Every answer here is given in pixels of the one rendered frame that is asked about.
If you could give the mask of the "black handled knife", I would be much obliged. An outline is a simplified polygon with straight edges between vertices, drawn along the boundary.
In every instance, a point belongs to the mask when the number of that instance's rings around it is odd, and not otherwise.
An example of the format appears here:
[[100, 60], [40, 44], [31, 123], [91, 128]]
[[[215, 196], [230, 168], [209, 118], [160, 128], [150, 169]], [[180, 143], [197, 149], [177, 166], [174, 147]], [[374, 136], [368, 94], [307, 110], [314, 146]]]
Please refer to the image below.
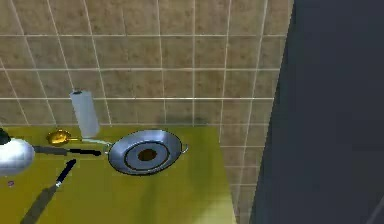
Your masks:
[[66, 149], [66, 148], [47, 147], [47, 146], [33, 146], [33, 148], [36, 153], [52, 154], [52, 155], [67, 156], [68, 153], [73, 153], [73, 154], [100, 156], [102, 154], [98, 150], [88, 150], [88, 149], [78, 149], [78, 148]]

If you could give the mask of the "yellow green kitchen counter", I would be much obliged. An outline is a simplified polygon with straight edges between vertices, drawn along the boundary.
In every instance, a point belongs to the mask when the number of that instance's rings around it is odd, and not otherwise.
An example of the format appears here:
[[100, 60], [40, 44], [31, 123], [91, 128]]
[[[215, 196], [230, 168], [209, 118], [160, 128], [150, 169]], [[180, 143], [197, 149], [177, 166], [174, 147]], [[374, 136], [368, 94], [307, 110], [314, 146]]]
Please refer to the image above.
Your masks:
[[216, 129], [170, 131], [188, 151], [150, 176], [119, 173], [104, 156], [36, 154], [24, 172], [0, 177], [0, 224], [20, 224], [71, 159], [77, 163], [37, 224], [236, 224]]

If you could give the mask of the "golden ladle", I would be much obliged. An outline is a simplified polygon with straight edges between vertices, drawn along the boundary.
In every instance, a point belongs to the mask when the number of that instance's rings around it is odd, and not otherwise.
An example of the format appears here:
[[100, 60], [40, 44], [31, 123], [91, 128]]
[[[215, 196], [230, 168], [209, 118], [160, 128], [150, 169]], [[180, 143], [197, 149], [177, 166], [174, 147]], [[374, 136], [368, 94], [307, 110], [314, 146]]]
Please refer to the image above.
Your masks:
[[66, 130], [58, 129], [49, 133], [46, 136], [46, 140], [52, 146], [62, 146], [69, 143], [70, 141], [78, 141], [78, 138], [72, 137], [71, 134]]

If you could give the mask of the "silver round frying pan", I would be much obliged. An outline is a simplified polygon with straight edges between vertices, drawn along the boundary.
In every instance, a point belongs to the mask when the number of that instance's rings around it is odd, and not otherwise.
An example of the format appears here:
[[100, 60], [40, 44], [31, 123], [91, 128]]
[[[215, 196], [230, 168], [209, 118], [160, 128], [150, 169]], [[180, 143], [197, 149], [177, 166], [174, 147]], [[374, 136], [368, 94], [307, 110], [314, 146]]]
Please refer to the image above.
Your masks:
[[104, 145], [109, 164], [131, 176], [159, 173], [188, 151], [177, 135], [162, 129], [139, 130], [114, 141], [83, 138], [82, 142]]

